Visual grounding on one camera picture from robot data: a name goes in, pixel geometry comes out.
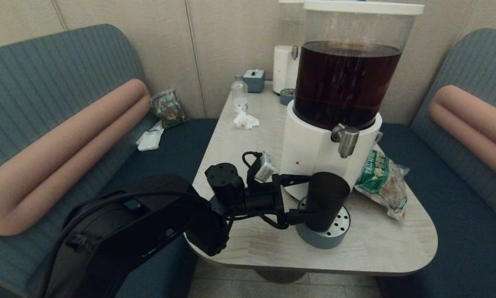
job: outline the brown liquid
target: brown liquid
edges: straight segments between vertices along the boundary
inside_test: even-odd
[[[371,126],[401,51],[373,43],[312,41],[301,48],[295,114],[332,130]]]

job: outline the clear container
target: clear container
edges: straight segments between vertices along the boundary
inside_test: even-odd
[[[295,114],[332,130],[371,126],[423,5],[305,0]]]
[[[248,85],[242,80],[242,75],[235,75],[235,81],[231,85],[231,102],[233,102],[233,112],[240,111],[248,113]]]
[[[305,22],[304,0],[279,0],[279,45],[300,46]]]

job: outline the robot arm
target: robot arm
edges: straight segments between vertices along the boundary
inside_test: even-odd
[[[208,168],[206,177],[215,193],[211,201],[200,197],[189,181],[167,174],[76,207],[30,297],[111,298],[130,272],[184,232],[214,256],[225,248],[236,220],[259,216],[275,228],[303,222],[308,214],[284,212],[280,186],[304,183],[309,177],[274,174],[271,183],[261,183],[255,180],[261,154],[256,157],[247,188],[232,164]],[[277,222],[267,214],[276,215]]]

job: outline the perforated drip tray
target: perforated drip tray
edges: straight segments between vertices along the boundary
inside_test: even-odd
[[[299,202],[298,209],[305,209],[305,200]],[[325,232],[316,232],[311,230],[306,224],[295,225],[297,233],[306,243],[316,248],[331,249],[337,247],[344,239],[350,227],[350,215],[345,206],[340,209],[336,215],[331,227]]]

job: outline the table leg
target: table leg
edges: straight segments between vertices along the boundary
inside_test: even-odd
[[[290,272],[277,270],[255,270],[255,272],[267,281],[278,284],[293,283],[306,274],[306,272]]]

